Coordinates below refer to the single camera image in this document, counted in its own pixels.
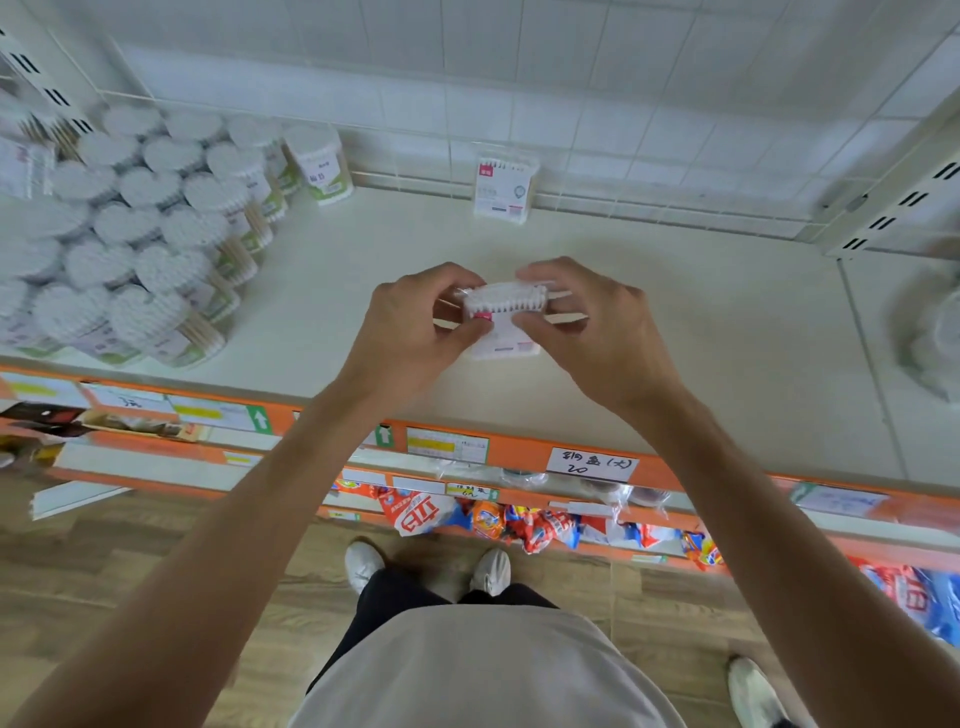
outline left hand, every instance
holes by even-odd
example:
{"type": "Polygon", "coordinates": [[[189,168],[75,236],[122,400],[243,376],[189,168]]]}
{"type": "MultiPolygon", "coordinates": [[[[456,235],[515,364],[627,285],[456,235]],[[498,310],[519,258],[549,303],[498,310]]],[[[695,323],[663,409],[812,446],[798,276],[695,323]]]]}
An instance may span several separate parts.
{"type": "Polygon", "coordinates": [[[433,323],[435,318],[462,320],[462,308],[449,298],[449,289],[485,284],[463,266],[444,263],[378,285],[337,383],[370,397],[381,417],[394,413],[491,329],[483,319],[455,329],[433,323]]]}

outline person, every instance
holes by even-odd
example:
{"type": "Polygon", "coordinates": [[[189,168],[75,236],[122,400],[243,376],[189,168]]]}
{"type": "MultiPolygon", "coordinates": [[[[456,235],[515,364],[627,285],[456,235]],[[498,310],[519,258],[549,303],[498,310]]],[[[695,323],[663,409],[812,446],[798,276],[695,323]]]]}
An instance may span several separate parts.
{"type": "MultiPolygon", "coordinates": [[[[572,292],[554,325],[518,314],[589,398],[665,460],[719,545],[820,728],[960,721],[960,669],[773,485],[684,387],[642,291],[570,258],[521,279],[572,292]]],[[[447,330],[440,296],[484,284],[453,263],[373,292],[341,373],[286,437],[213,504],[77,654],[13,718],[14,728],[199,726],[330,484],[371,430],[426,390],[490,325],[447,330]]],[[[509,559],[481,561],[450,605],[369,546],[347,554],[360,592],[344,642],[291,725],[683,725],[665,696],[583,618],[509,585],[509,559]]],[[[746,728],[788,725],[756,666],[734,661],[746,728]]]]}

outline forearm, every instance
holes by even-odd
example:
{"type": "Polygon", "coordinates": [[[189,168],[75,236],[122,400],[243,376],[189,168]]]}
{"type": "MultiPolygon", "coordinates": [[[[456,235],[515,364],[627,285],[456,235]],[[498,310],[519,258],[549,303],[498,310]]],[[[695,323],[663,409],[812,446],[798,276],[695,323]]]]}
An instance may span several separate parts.
{"type": "Polygon", "coordinates": [[[13,726],[201,725],[306,526],[375,425],[331,386],[31,697],[13,726]]]}
{"type": "Polygon", "coordinates": [[[960,671],[688,393],[626,418],[684,485],[822,728],[960,713],[960,671]]]}

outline black pants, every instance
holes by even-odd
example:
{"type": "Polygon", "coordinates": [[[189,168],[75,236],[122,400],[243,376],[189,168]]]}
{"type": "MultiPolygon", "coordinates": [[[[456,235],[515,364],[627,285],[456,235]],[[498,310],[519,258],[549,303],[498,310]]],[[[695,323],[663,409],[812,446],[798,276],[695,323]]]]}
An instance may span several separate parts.
{"type": "MultiPolygon", "coordinates": [[[[370,633],[400,612],[417,607],[435,607],[442,604],[452,604],[442,596],[437,596],[429,589],[422,587],[417,580],[408,573],[397,569],[381,569],[373,575],[357,600],[357,613],[347,629],[344,638],[333,651],[333,655],[326,661],[320,674],[313,679],[307,692],[324,676],[337,660],[360,644],[370,633]]],[[[473,590],[462,598],[458,604],[514,604],[530,607],[549,607],[558,609],[556,604],[547,601],[528,586],[511,584],[498,596],[490,596],[486,592],[473,590]]]]}

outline hand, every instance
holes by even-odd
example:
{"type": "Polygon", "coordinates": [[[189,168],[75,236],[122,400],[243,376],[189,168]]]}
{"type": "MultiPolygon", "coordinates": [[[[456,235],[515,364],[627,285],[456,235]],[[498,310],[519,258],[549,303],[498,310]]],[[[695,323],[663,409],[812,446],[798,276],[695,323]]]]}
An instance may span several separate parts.
{"type": "Polygon", "coordinates": [[[618,283],[560,257],[516,272],[522,280],[554,280],[572,292],[553,299],[547,313],[582,313],[569,324],[550,324],[523,312],[514,323],[563,367],[585,395],[626,418],[636,406],[684,390],[639,288],[618,283]]]}
{"type": "Polygon", "coordinates": [[[399,409],[429,387],[457,357],[492,324],[473,319],[455,329],[436,326],[434,319],[462,321],[463,311],[449,294],[452,288],[486,283],[455,263],[373,291],[370,308],[337,381],[351,392],[371,397],[381,417],[399,409]]]}

